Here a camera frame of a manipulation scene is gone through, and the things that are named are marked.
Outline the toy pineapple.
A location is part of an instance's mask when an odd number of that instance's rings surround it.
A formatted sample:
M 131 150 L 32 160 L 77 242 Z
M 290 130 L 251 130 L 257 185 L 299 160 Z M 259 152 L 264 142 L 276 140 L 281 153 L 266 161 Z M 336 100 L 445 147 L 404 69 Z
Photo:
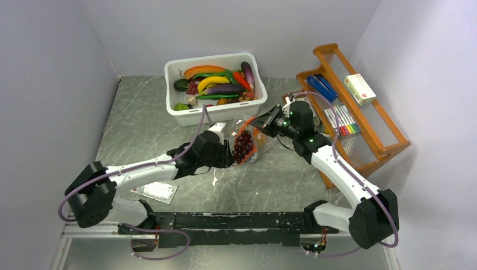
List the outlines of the toy pineapple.
M 257 151 L 265 152 L 266 150 L 266 135 L 258 128 L 253 129 L 254 147 Z

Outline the toy dark grapes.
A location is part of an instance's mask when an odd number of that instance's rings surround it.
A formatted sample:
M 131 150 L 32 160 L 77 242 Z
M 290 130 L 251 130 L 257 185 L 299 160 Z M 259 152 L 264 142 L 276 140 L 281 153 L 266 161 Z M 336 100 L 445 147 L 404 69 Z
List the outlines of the toy dark grapes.
M 235 137 L 232 156 L 236 164 L 241 164 L 250 157 L 254 149 L 254 142 L 250 131 L 243 130 Z

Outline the clear zip top bag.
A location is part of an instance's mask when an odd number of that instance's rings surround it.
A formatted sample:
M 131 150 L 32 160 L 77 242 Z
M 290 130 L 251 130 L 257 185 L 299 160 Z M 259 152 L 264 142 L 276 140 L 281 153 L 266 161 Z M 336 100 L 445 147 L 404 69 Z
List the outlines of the clear zip top bag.
M 229 131 L 229 144 L 234 165 L 254 163 L 271 148 L 272 139 L 258 125 L 258 117 L 235 119 Z

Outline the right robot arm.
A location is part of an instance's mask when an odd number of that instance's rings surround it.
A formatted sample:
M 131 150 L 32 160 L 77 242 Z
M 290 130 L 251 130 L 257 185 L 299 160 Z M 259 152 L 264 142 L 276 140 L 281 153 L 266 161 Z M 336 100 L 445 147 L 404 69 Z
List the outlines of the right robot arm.
M 396 194 L 381 190 L 361 176 L 324 135 L 315 131 L 313 112 L 305 101 L 294 101 L 285 114 L 277 105 L 269 112 L 255 118 L 250 124 L 269 137 L 283 136 L 292 140 L 294 151 L 308 164 L 314 166 L 341 191 L 349 208 L 319 201 L 311 205 L 304 217 L 304 227 L 316 233 L 323 227 L 331 227 L 350 234 L 363 249 L 385 244 L 390 236 L 398 244 L 399 217 Z

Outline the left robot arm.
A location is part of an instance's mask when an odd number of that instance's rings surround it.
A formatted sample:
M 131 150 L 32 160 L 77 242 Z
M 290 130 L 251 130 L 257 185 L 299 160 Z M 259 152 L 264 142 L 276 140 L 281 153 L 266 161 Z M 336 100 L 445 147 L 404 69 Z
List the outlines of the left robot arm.
M 88 164 L 65 190 L 80 228 L 110 220 L 133 225 L 142 234 L 156 225 L 151 208 L 143 202 L 122 199 L 137 187 L 158 181 L 173 181 L 197 175 L 197 170 L 229 168 L 233 164 L 230 143 L 217 131 L 206 130 L 179 147 L 150 160 L 123 166 L 106 167 L 99 161 Z

